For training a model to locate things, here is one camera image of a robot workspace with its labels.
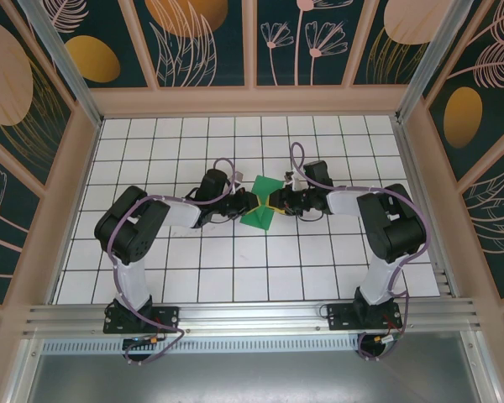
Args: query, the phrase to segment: metal bracket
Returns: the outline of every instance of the metal bracket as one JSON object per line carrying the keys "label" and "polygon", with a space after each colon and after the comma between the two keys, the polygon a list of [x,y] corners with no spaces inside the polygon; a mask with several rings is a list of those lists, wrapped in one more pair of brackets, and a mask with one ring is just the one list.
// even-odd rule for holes
{"label": "metal bracket", "polygon": [[[160,322],[161,325],[177,327],[179,325],[179,308],[177,306],[154,306],[151,310],[150,319]],[[145,324],[139,329],[138,322],[128,320],[121,309],[109,307],[106,310],[102,332],[105,334],[146,334],[157,333],[157,328]],[[175,331],[170,330],[165,332],[175,333]]]}
{"label": "metal bracket", "polygon": [[[384,314],[398,328],[402,327],[400,307],[396,303],[386,304]],[[388,330],[388,321],[369,320],[364,324],[358,318],[353,303],[328,304],[327,319],[329,330]]]}

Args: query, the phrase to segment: purple cable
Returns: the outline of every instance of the purple cable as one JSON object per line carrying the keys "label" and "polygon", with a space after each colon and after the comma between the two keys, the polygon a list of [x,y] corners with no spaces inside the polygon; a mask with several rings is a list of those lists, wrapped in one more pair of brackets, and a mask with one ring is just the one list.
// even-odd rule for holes
{"label": "purple cable", "polygon": [[[293,149],[296,146],[299,149],[301,149],[301,153],[302,153],[301,163],[300,164],[297,164],[297,161],[295,159],[295,154],[293,152]],[[291,147],[289,148],[289,154],[290,154],[290,158],[291,158],[291,164],[293,165],[293,167],[295,168],[295,170],[297,171],[297,173],[300,176],[302,176],[302,178],[305,179],[308,183],[311,183],[312,185],[314,185],[316,187],[322,187],[323,189],[327,189],[327,190],[330,190],[330,191],[378,191],[380,193],[385,193],[385,194],[387,194],[389,196],[395,197],[400,202],[403,202],[406,205],[408,205],[417,214],[418,218],[420,218],[420,221],[422,222],[422,224],[424,226],[425,233],[426,233],[426,242],[424,243],[423,248],[421,248],[415,254],[407,256],[405,259],[403,259],[399,263],[399,265],[396,267],[396,269],[394,270],[394,273],[392,273],[392,277],[388,281],[388,292],[391,294],[391,296],[394,296],[394,297],[405,296],[405,313],[403,315],[403,325],[402,325],[402,330],[401,330],[401,334],[403,335],[405,333],[405,329],[407,328],[407,317],[408,317],[408,314],[409,314],[409,292],[408,292],[408,290],[405,290],[405,291],[403,291],[400,294],[394,294],[392,292],[392,288],[394,288],[394,281],[396,280],[397,275],[402,270],[402,267],[405,264],[409,263],[411,260],[414,260],[418,256],[421,256],[422,254],[424,254],[424,252],[426,252],[426,250],[428,250],[429,244],[431,243],[431,228],[429,227],[428,220],[423,215],[423,213],[420,211],[420,209],[418,207],[416,207],[409,199],[407,199],[403,195],[400,195],[399,193],[395,193],[394,191],[391,191],[391,190],[388,190],[388,189],[384,189],[382,187],[374,187],[374,186],[371,186],[371,187],[364,187],[364,186],[326,186],[326,185],[324,185],[322,183],[314,181],[311,178],[308,178],[304,174],[304,172],[302,172],[302,166],[304,164],[304,147],[302,147],[302,144],[298,143],[297,141],[291,144]],[[367,359],[375,359],[375,361],[379,361],[378,357],[373,357],[371,354],[369,354],[366,351],[362,350],[361,345],[362,345],[362,340],[364,339],[365,335],[366,335],[366,332],[363,332],[359,336],[359,341],[358,341],[358,344],[357,344],[359,356],[361,358],[363,358],[363,359],[366,359],[366,360]],[[382,354],[382,358],[387,357],[388,355],[390,355],[391,352],[394,350],[394,347],[396,345],[397,345],[397,343],[394,343],[394,345],[386,353],[383,353]]]}
{"label": "purple cable", "polygon": [[131,208],[129,208],[129,210],[125,213],[125,215],[123,217],[121,217],[121,219],[118,222],[118,225],[116,225],[116,228],[113,230],[112,234],[110,235],[110,239],[108,240],[108,246],[107,246],[107,255],[108,255],[108,257],[110,258],[110,260],[112,261],[112,264],[113,264],[113,277],[114,277],[114,284],[116,285],[116,290],[118,291],[119,295],[121,296],[121,298],[123,300],[123,303],[125,304],[125,306],[127,307],[127,309],[129,309],[138,319],[140,319],[141,321],[144,321],[144,322],[150,324],[151,326],[155,326],[157,329],[169,330],[169,331],[172,331],[172,332],[178,331],[180,333],[180,335],[173,342],[171,342],[165,348],[163,348],[162,351],[160,351],[157,354],[150,355],[147,359],[142,360],[142,361],[133,361],[129,357],[129,351],[130,351],[131,348],[134,347],[134,345],[131,344],[125,350],[125,358],[127,359],[128,364],[135,363],[136,365],[140,366],[142,364],[148,364],[148,363],[151,363],[151,362],[155,361],[156,359],[159,359],[160,357],[162,357],[163,355],[165,355],[166,352],[168,350],[170,350],[170,348],[172,348],[177,342],[179,342],[183,338],[183,336],[185,336],[185,332],[182,329],[180,329],[180,328],[166,326],[166,325],[163,325],[161,323],[154,322],[154,321],[150,320],[149,318],[143,316],[142,314],[140,314],[138,311],[136,311],[133,308],[133,306],[131,305],[131,303],[129,302],[129,300],[127,299],[127,297],[125,296],[125,294],[123,293],[123,289],[121,288],[121,285],[119,284],[119,278],[118,278],[118,261],[116,260],[115,256],[112,253],[112,246],[114,244],[114,240],[116,239],[116,236],[118,235],[118,232],[121,229],[121,227],[125,224],[125,222],[127,221],[127,219],[129,217],[131,217],[131,215],[133,214],[133,212],[138,207],[140,207],[142,204],[146,203],[149,200],[163,200],[163,201],[164,200],[168,200],[168,201],[171,201],[171,202],[183,202],[183,203],[193,204],[193,205],[197,205],[197,206],[206,206],[208,204],[213,204],[213,203],[218,202],[219,200],[222,200],[224,197],[226,197],[229,194],[229,192],[231,192],[231,190],[234,187],[234,183],[235,183],[235,165],[234,165],[234,163],[231,160],[229,160],[227,158],[219,158],[219,159],[215,160],[215,162],[213,164],[213,168],[216,167],[217,163],[220,162],[220,161],[227,162],[231,166],[231,168],[232,168],[232,179],[229,182],[228,189],[226,191],[224,191],[222,195],[220,195],[218,197],[215,197],[212,200],[200,201],[200,202],[199,201],[193,201],[193,200],[187,200],[187,199],[183,199],[183,198],[180,198],[180,197],[173,197],[173,196],[151,195],[151,196],[143,197],[142,199],[138,200]]}

